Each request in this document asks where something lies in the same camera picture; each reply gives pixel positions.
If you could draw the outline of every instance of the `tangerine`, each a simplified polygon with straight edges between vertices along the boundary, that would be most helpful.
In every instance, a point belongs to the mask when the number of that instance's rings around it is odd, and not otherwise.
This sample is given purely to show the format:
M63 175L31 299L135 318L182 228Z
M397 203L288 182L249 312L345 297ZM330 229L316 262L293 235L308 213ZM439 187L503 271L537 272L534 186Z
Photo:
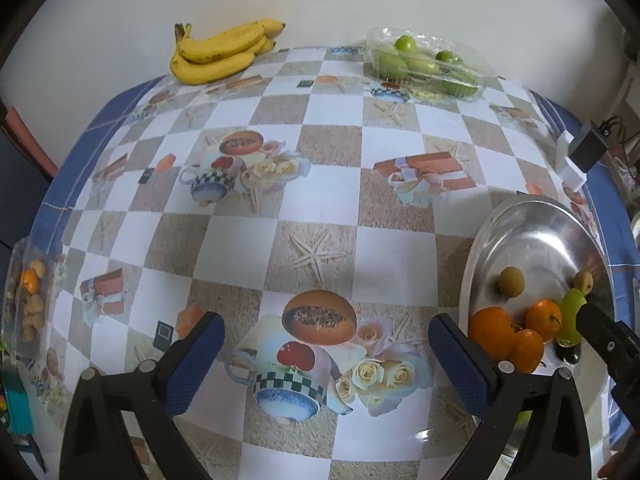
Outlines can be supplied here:
M507 311L499 306L489 306L471 316L468 337L491 359L501 361L513 350L516 334Z
M523 374L530 374L540 364L545 353L545 344L538 332L525 328L515 335L515 343L507 361Z
M526 328L540 334L543 343L548 343L558 337L562 328L562 312L553 300L536 301L527 310Z
M37 294L40 289L40 279L34 269L26 269L22 273L20 282L29 294Z

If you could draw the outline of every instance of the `printed starfish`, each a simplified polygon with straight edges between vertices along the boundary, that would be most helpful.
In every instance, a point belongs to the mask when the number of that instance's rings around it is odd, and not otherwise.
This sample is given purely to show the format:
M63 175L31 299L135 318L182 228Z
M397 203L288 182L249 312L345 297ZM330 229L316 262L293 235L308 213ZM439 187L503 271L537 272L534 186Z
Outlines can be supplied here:
M453 158L455 158L459 163L462 164L462 162L471 162L472 158L468 155L465 155L465 153L462 152L463 150L463 145L456 142L455 145L453 146L453 149L451 150L447 150L446 148L442 148L440 149L437 145L436 147L441 151L441 152L449 152L451 154L451 156Z
M193 454L202 464L208 474L212 474L218 470L220 466L227 466L223 458L219 458L216 453L216 441L213 435L209 436L207 430L197 431L199 428L189 426L178 426L178 431L187 442L187 445L193 451Z
M476 425L471 416L466 412L464 407L456 400L450 399L448 396L444 398L445 410L454 419L453 428L447 428L448 431L462 430L465 438L471 438L476 431Z
M305 244L300 238L298 238L295 234L290 233L289 236L291 241L293 241L294 245L300 250L302 256L300 256L295 262L291 264L292 269L299 269L300 267L305 267L307 265L311 265L311 269L313 270L316 279L324 288L326 285L324 283L324 275L322 272L322 268L324 267L324 260L332 260L334 258L343 258L347 254L345 253L336 253L333 251L321 251L320 247L324 245L326 238L329 235L329 230L325 231L318 241L312 246Z
M407 324L409 323L410 312L407 312L406 315L402 318L402 321L396 326L394 331L389 336L389 341L392 343L399 344L408 344L408 345L419 345L425 344L428 345L427 338L425 337L414 337L408 338L406 336Z
M138 345L133 345L133 353L136 355L136 359L138 360L138 364L140 364L142 361L145 360L145 358L142 355L142 352L140 351L140 348L138 348Z
M396 106L398 103L391 103L389 105L383 101L376 100L373 105L382 112L382 118L389 117L398 126L402 127L402 121L400 117L398 117L398 114L396 114Z
M260 212L260 199L258 199L258 193L255 189L249 192L249 202L251 202L251 208L254 213Z

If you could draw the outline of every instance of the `banana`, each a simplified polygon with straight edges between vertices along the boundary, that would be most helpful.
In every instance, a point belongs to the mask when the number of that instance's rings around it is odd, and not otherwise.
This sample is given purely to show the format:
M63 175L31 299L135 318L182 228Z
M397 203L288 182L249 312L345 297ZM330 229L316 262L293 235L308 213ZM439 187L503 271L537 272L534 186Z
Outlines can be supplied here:
M257 56L258 52L267 44L268 41L271 40L266 36L263 36L260 38L260 40L258 40L258 43L256 43L254 46L250 46L247 51L253 52Z
M180 54L194 63L210 63L222 57L244 52L258 43L264 36L265 28L256 22L245 23L212 36L208 40L194 40L190 37L187 24L185 37L180 41Z
M265 41L262 46L260 47L260 49L258 49L255 53L256 56L260 56L260 54L266 54L267 52L271 52L273 50L273 48L276 46L276 42L273 40L270 40L269 38L266 38L267 41Z
M254 22L254 23L257 23L258 25L262 25L264 27L265 34L267 36L274 36L275 34L278 34L282 32L282 29L285 27L284 23L279 22L278 20L272 20L271 18L258 20L257 22Z
M241 52L225 59L207 64L189 63L180 53L180 47L186 36L185 29L180 23L175 25L175 53L169 63L169 69L176 79L187 85L201 85L223 79L244 70L254 62L253 52Z

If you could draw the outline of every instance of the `plastic container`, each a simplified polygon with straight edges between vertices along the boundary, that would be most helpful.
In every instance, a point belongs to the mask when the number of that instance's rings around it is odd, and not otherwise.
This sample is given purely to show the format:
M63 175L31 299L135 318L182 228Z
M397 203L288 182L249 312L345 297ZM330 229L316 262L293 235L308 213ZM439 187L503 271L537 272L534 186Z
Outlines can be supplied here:
M21 285L21 277L23 269L29 269L35 260L40 263L36 266L43 266L38 269L42 275L38 278L39 288L37 295L40 297L40 306L35 310L28 312L27 304L32 306L36 304L33 300L33 294L29 294L24 286ZM23 238L14 245L9 262L9 272L4 284L4 297L2 298L2 319L0 321L0 338L7 346L8 351L15 357L35 357L40 349L40 339L44 334L44 326L34 326L30 324L27 328L33 337L24 337L25 327L22 325L26 316L33 314L41 314L42 319L47 319L47 291L52 276L52 262L47 262L40 250L31 244L30 238Z
M395 48L396 40L404 35L414 38L418 52ZM372 28L367 34L367 49L374 75L407 89L419 101L477 101L489 79L496 77L487 60L471 47L410 30ZM452 56L436 59L443 51Z

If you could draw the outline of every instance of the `metal plate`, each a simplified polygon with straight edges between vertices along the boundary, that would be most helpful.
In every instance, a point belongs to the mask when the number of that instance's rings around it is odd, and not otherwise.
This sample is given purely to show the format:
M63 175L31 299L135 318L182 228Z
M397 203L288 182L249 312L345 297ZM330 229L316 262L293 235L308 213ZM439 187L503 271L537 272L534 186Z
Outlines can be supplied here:
M526 281L523 293L511 300L497 290L498 275L507 266L519 267ZM460 329L466 333L469 317L492 305L500 305L524 326L527 309L543 298L559 302L579 270L593 275L589 299L613 319L610 275L589 232L555 200L535 195L509 199L492 212L471 247L460 290ZM580 362L569 368L586 414L600 402L607 370L596 352L587 343L582 345ZM546 368L538 366L534 373L551 375L568 366L556 357L552 342L545 345L543 362ZM514 428L506 455L515 456L525 428L525 424Z

